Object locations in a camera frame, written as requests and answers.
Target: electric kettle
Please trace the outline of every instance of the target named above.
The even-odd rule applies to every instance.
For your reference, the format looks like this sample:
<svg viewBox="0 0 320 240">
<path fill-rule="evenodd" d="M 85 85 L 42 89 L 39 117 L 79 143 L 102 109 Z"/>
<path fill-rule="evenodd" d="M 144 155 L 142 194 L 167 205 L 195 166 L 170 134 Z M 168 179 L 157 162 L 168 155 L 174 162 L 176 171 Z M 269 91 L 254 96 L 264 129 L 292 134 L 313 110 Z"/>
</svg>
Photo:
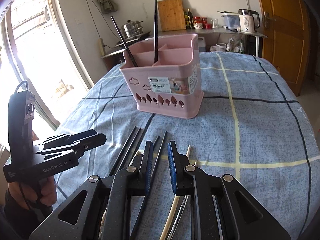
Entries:
<svg viewBox="0 0 320 240">
<path fill-rule="evenodd" d="M 256 29 L 260 27 L 260 16 L 256 11 L 239 9 L 238 10 L 240 18 L 241 31 L 245 33 L 255 33 Z M 258 25 L 254 25 L 253 15 L 257 16 Z"/>
</svg>

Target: white wall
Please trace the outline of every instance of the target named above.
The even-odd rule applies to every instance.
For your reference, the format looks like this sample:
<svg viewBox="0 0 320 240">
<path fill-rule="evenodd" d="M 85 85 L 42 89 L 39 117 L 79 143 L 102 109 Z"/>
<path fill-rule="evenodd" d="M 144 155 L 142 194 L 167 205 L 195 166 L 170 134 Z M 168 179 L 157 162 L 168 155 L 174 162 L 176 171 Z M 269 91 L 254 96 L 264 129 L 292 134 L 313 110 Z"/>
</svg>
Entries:
<svg viewBox="0 0 320 240">
<path fill-rule="evenodd" d="M 153 29 L 154 0 L 113 0 L 119 5 L 119 10 L 112 15 L 119 27 L 127 20 L 143 20 L 144 30 Z M 100 59 L 98 47 L 98 34 L 91 19 L 85 0 L 59 0 L 65 22 L 70 32 L 76 49 L 87 68 L 92 80 L 97 82 L 106 72 L 103 61 Z M 104 43 L 113 47 L 118 39 L 108 29 L 104 19 L 96 7 L 88 0 L 92 15 Z M 249 0 L 252 10 L 261 16 L 259 0 Z M 218 18 L 220 25 L 223 24 L 221 14 L 217 11 L 237 11 L 247 8 L 246 0 L 183 0 L 184 8 L 191 8 L 194 16 L 207 16 Z M 105 15 L 114 32 L 110 14 Z"/>
</svg>

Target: metal screw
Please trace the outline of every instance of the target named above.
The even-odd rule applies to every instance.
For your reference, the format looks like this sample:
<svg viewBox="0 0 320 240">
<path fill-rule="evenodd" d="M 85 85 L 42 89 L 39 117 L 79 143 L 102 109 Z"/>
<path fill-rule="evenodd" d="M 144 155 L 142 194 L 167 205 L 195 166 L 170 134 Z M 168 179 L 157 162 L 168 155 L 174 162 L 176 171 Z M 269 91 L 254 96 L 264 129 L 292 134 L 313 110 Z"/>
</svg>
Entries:
<svg viewBox="0 0 320 240">
<path fill-rule="evenodd" d="M 135 172 L 136 171 L 136 167 L 135 166 L 128 166 L 127 167 L 127 172 Z"/>
<path fill-rule="evenodd" d="M 89 177 L 89 182 L 97 182 L 99 180 L 99 177 L 97 175 L 92 175 Z"/>
<path fill-rule="evenodd" d="M 193 165 L 188 165 L 188 166 L 186 167 L 186 171 L 195 171 L 195 170 L 196 170 L 196 167 L 193 166 Z"/>
<path fill-rule="evenodd" d="M 233 177 L 231 175 L 227 174 L 227 175 L 223 176 L 223 179 L 227 182 L 231 182 L 233 180 Z"/>
</svg>

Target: pink basket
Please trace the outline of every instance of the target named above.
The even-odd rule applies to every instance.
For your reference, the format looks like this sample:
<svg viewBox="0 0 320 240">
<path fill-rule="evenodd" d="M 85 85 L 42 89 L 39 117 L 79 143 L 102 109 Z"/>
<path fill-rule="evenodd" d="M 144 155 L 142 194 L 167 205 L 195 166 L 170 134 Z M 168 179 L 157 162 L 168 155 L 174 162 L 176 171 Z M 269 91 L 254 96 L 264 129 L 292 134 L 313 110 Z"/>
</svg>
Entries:
<svg viewBox="0 0 320 240">
<path fill-rule="evenodd" d="M 197 34 L 158 38 L 158 61 L 154 63 L 154 41 L 130 46 L 139 67 L 133 67 L 127 51 L 120 68 L 140 111 L 193 118 L 201 105 L 200 59 Z"/>
</svg>

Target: table leg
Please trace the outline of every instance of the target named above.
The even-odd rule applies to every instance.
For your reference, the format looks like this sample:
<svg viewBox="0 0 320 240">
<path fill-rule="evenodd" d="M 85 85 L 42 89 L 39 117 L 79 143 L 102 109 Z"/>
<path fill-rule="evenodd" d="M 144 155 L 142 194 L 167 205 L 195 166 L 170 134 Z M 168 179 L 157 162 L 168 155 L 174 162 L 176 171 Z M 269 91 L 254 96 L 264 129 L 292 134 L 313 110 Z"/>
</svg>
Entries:
<svg viewBox="0 0 320 240">
<path fill-rule="evenodd" d="M 256 57 L 259 57 L 259 36 L 256 36 Z"/>
</svg>

